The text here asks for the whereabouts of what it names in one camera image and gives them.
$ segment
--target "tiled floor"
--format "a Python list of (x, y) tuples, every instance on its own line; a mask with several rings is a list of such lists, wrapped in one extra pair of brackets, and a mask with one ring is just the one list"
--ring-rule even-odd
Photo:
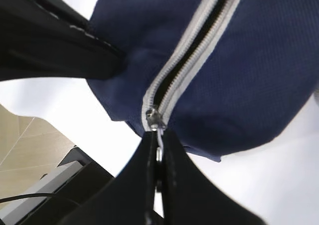
[(48, 122), (15, 116), (0, 105), (0, 198), (24, 192), (73, 146)]

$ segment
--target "white table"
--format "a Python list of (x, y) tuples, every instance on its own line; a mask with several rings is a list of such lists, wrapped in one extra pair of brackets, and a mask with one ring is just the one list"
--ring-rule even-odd
[[(89, 18), (96, 0), (66, 1)], [(0, 103), (17, 115), (47, 120), (114, 176), (140, 141), (125, 123), (110, 120), (84, 79), (0, 82)], [(220, 189), (270, 225), (319, 223), (319, 108), (313, 98), (270, 144), (224, 156), (221, 163), (191, 157)]]

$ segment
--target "blue fabric bag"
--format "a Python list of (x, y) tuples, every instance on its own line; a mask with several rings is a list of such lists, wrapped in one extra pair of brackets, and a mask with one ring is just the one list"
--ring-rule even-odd
[(142, 136), (154, 108), (216, 161), (273, 140), (319, 81), (319, 0), (99, 0), (90, 28), (126, 53), (88, 80), (112, 120)]

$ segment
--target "navy blue fabric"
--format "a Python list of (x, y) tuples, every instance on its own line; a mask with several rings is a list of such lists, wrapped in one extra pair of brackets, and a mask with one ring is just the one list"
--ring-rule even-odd
[[(88, 83), (141, 136), (142, 98), (200, 0), (99, 0), (91, 26), (127, 53), (126, 71)], [(319, 0), (241, 0), (168, 126), (216, 160), (278, 136), (319, 81)]]

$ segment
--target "zipper pull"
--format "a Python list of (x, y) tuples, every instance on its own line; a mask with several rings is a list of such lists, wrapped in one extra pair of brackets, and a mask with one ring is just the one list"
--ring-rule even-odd
[(146, 119), (148, 121), (149, 128), (152, 131), (157, 131), (158, 129), (165, 130), (166, 125), (162, 120), (161, 114), (157, 111), (157, 109), (152, 108), (146, 112)]

